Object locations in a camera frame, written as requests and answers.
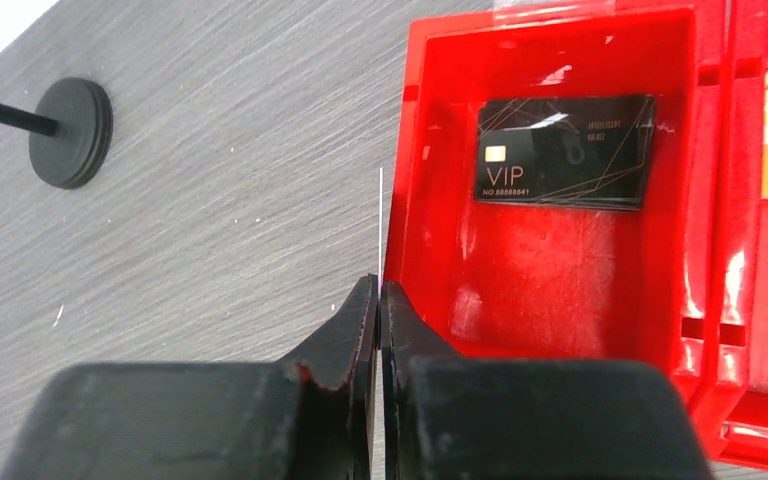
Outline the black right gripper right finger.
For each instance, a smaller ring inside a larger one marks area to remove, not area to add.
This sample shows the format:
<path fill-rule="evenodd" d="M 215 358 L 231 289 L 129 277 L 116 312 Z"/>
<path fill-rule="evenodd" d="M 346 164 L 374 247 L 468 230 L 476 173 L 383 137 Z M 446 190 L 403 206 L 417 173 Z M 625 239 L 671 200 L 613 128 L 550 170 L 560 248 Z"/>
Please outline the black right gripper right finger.
<path fill-rule="evenodd" d="M 709 479 L 670 381 L 625 360 L 468 358 L 381 289 L 390 479 Z"/>

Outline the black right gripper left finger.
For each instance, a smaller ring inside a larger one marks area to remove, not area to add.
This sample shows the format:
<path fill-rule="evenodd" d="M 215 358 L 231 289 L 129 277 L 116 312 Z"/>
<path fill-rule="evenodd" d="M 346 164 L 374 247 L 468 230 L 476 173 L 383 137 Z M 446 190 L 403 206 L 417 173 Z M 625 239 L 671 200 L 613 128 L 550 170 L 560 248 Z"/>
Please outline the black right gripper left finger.
<path fill-rule="evenodd" d="M 45 386 L 4 479 L 366 479 L 377 280 L 271 362 L 89 363 Z"/>

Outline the red two-compartment bin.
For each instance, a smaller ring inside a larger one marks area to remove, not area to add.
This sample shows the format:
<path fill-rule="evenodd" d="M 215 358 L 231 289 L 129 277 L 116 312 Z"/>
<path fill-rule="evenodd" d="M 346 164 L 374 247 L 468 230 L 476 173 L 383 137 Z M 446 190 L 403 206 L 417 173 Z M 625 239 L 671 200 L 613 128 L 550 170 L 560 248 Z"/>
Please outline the red two-compartment bin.
<path fill-rule="evenodd" d="M 384 276 L 469 356 L 656 366 L 768 470 L 768 1 L 414 21 Z"/>

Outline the black microphone stand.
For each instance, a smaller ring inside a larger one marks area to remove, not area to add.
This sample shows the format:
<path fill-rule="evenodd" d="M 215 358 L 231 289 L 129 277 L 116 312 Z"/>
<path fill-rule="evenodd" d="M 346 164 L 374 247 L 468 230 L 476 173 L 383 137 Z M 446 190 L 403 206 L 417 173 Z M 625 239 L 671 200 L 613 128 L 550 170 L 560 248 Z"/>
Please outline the black microphone stand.
<path fill-rule="evenodd" d="M 100 84 L 67 77 L 46 90 L 33 112 L 0 103 L 0 124 L 29 133 L 29 158 L 40 180 L 73 190 L 103 165 L 113 137 L 113 108 Z"/>

